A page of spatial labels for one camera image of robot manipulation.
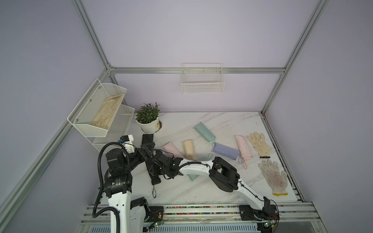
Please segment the black umbrella sleeve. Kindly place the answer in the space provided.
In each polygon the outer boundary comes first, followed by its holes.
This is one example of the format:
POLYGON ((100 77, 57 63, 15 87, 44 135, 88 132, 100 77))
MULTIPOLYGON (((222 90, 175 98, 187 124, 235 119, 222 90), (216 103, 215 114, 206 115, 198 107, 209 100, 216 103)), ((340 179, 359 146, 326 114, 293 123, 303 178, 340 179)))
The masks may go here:
POLYGON ((149 143, 153 143, 153 134, 143 134, 141 144, 145 145, 149 143))

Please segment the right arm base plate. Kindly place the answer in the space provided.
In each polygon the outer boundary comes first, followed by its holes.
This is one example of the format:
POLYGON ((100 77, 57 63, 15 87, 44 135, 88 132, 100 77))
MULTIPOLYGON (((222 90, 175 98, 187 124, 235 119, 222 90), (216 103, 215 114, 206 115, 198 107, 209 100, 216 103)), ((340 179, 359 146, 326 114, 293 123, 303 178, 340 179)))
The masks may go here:
POLYGON ((239 213, 243 221, 268 221, 279 220, 279 211, 274 204, 264 207, 262 210, 253 209, 250 205, 239 205, 239 213))

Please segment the yellow umbrella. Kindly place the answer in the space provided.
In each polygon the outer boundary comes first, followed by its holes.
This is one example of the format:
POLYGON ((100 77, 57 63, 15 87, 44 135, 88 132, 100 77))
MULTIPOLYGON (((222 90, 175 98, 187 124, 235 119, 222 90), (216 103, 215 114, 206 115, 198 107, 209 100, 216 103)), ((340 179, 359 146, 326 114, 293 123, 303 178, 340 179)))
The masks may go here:
POLYGON ((197 156, 194 149, 192 140, 186 140, 182 142, 183 150, 187 160, 197 161, 197 156))

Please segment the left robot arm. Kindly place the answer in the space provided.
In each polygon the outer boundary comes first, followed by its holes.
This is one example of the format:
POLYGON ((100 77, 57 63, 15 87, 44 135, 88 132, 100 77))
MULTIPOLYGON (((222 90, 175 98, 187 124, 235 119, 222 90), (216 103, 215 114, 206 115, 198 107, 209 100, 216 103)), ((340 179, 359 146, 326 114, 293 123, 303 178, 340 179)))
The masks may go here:
POLYGON ((131 172, 153 155, 155 143, 152 135, 139 148, 129 152, 126 146, 129 136, 117 142, 105 144, 98 156, 99 193, 92 217, 110 212, 110 231, 113 233, 145 233, 162 223, 162 215, 151 211, 145 197, 132 198, 133 176, 131 172))

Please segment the black umbrella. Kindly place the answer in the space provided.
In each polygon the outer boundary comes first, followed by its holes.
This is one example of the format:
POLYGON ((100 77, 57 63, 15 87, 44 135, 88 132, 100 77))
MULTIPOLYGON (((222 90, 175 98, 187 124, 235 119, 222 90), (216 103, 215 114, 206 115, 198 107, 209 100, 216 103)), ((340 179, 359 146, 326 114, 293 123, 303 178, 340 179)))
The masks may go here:
POLYGON ((150 167, 148 169, 148 173, 149 173, 151 183, 152 183, 152 186, 153 186, 152 195, 153 195, 153 198, 155 199, 157 197, 157 193, 156 193, 156 190, 155 190, 155 185, 161 183, 161 179, 159 178, 161 173, 160 173, 159 169, 156 169, 155 167, 150 167))

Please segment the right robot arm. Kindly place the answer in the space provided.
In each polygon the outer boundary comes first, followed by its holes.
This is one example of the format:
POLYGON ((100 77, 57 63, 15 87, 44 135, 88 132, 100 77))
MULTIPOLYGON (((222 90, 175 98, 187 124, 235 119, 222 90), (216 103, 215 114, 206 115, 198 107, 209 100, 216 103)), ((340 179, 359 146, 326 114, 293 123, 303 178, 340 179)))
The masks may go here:
POLYGON ((209 161, 192 161, 181 157, 167 157, 162 150, 146 159, 151 176, 163 176, 166 180, 178 175, 199 175, 209 177, 218 189, 227 193, 236 193, 246 205, 239 206, 242 220, 267 221, 279 220, 277 205, 271 200, 253 191, 240 177, 237 169, 221 157, 209 161))

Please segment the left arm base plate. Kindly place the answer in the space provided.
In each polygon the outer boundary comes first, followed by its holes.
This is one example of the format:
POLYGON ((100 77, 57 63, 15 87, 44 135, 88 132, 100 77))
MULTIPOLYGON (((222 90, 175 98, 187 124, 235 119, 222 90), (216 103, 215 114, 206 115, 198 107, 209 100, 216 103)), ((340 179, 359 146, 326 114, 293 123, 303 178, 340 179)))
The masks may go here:
POLYGON ((150 206, 149 210, 146 210, 144 206, 141 210, 145 210, 144 222, 160 222, 163 220, 164 207, 163 206, 150 206))

